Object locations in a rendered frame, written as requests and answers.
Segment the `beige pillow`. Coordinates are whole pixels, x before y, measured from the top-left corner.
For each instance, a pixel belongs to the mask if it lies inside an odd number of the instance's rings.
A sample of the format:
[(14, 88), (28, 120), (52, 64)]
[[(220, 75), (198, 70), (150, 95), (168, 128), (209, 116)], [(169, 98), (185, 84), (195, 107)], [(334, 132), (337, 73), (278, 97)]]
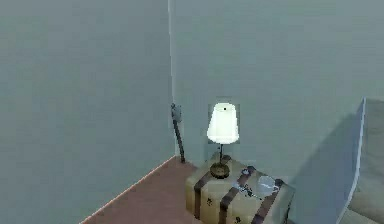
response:
[(339, 224), (384, 224), (384, 195), (356, 192)]

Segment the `white shade table lamp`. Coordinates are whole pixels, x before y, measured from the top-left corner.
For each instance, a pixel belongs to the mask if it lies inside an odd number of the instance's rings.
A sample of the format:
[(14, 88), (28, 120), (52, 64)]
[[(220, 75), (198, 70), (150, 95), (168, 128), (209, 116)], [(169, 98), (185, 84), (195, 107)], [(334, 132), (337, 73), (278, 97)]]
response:
[(219, 161), (210, 167), (210, 172), (217, 179), (229, 176), (229, 167), (224, 163), (223, 146), (235, 143), (239, 139), (236, 107), (231, 103), (217, 103), (213, 107), (207, 129), (207, 138), (219, 145)]

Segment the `small dark keys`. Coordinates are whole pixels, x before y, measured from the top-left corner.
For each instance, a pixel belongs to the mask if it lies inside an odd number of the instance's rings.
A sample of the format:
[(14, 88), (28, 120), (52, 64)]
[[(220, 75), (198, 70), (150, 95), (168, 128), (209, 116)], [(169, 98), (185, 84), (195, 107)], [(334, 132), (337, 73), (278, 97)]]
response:
[(246, 197), (255, 197), (261, 199), (261, 197), (256, 195), (255, 192), (247, 184), (241, 185), (239, 182), (234, 182), (233, 187), (238, 189)]

